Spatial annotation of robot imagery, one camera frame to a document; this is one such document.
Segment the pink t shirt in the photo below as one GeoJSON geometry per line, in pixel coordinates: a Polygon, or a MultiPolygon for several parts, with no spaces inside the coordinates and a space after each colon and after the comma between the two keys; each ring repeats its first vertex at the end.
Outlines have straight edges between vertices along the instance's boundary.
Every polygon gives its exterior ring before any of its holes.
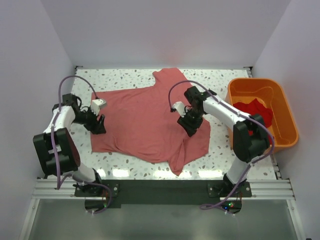
{"type": "Polygon", "coordinates": [[[184,97],[190,83],[170,88],[186,77],[178,68],[164,68],[153,72],[153,86],[98,92],[107,106],[105,134],[90,137],[93,152],[118,152],[150,163],[167,162],[175,175],[184,166],[209,152],[211,126],[204,120],[195,135],[189,137],[178,124],[179,114],[170,111],[172,102],[187,104],[184,97]]]}

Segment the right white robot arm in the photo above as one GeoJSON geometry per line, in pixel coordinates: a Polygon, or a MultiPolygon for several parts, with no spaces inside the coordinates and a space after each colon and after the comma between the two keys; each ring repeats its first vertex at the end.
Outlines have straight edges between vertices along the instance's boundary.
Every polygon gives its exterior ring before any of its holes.
{"type": "Polygon", "coordinates": [[[181,101],[171,106],[171,111],[177,111],[180,115],[177,123],[189,137],[200,128],[204,115],[211,115],[227,126],[232,132],[235,159],[223,179],[230,186],[245,181],[252,160],[262,156],[271,144],[263,117],[231,106],[212,90],[200,92],[192,86],[184,92],[184,96],[188,106],[181,101]]]}

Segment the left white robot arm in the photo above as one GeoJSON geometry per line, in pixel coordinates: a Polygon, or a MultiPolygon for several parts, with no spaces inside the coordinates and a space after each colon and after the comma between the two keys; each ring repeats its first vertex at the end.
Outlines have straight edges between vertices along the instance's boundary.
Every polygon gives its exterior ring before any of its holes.
{"type": "Polygon", "coordinates": [[[45,175],[71,177],[80,183],[101,183],[101,177],[93,168],[81,163],[80,153],[71,137],[72,124],[84,126],[93,135],[105,134],[105,116],[100,111],[107,102],[95,97],[90,106],[82,108],[81,99],[68,93],[62,96],[61,105],[52,108],[52,119],[41,134],[33,137],[33,145],[45,175]]]}

